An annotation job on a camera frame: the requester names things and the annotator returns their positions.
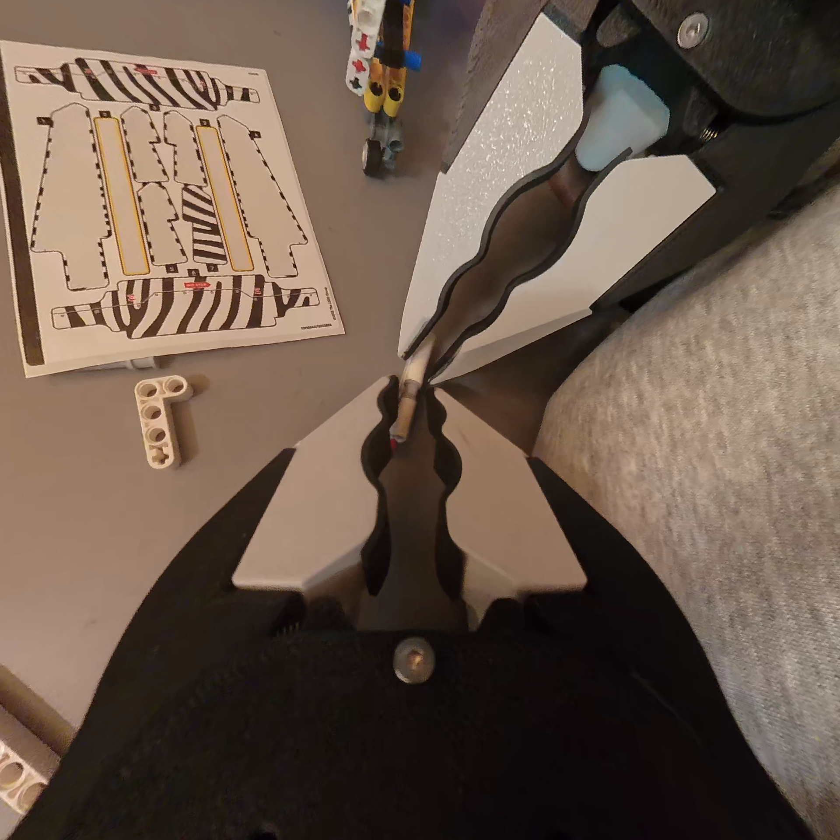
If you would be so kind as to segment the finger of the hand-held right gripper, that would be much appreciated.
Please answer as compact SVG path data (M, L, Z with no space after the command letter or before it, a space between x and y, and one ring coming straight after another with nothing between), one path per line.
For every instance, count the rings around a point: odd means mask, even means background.
M496 306L463 331L444 360L497 360L592 315L629 257L596 245L595 211L620 218L617 188L632 159L663 139L671 110L623 65L598 71L584 103L583 53L562 14L539 14L469 131L429 207L403 311L398 353L414 355L439 330L458 283L487 257L505 210L575 159L595 174L566 242L510 280Z
M589 317L602 295L716 193L686 155L612 164L583 195L566 242L510 284L430 381L476 371Z

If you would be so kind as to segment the large white lego beam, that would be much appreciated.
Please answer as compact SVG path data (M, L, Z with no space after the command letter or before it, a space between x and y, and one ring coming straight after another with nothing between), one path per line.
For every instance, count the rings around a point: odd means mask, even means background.
M43 794L57 766L48 749L23 752L1 741L1 798L20 816L26 816Z

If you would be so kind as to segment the white round lego connector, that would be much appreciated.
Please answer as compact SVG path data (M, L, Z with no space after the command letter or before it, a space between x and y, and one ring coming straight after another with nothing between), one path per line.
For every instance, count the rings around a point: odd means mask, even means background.
M408 439L421 388L421 384L413 380L405 380L400 385L395 420L390 427L390 438L394 445L400 445Z

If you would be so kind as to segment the yellow black lego model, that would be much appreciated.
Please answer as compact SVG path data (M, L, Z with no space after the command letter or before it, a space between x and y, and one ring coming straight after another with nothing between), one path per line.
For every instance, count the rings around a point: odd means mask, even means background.
M345 83L365 109L362 171L377 178L394 171L404 150L406 77L422 66L422 57L412 49L415 2L348 1L346 8L350 54Z

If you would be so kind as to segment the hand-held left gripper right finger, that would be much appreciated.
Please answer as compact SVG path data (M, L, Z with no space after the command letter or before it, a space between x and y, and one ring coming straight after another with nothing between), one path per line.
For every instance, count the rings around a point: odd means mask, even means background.
M587 579L529 457L441 388L427 399L444 486L435 563L444 592L480 623L494 602L582 592Z

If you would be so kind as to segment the white lego L-beam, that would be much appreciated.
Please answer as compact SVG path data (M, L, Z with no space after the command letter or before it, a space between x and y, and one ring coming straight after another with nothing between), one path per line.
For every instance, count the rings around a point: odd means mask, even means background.
M141 380L133 388L140 420L143 451L153 469L175 469L181 462L172 405L189 400L193 387L178 374Z

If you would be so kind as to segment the zebra sticker sheet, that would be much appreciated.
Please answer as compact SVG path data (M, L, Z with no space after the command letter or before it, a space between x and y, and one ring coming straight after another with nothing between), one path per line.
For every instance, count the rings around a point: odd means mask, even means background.
M24 374L344 335L263 70L2 41Z

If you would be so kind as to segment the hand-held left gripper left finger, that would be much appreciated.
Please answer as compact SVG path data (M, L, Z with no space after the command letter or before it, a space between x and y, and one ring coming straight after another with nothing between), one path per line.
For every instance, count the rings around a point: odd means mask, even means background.
M247 591L358 596L362 551L373 534L380 494L363 447L391 410L396 385L382 377L299 441L233 574Z

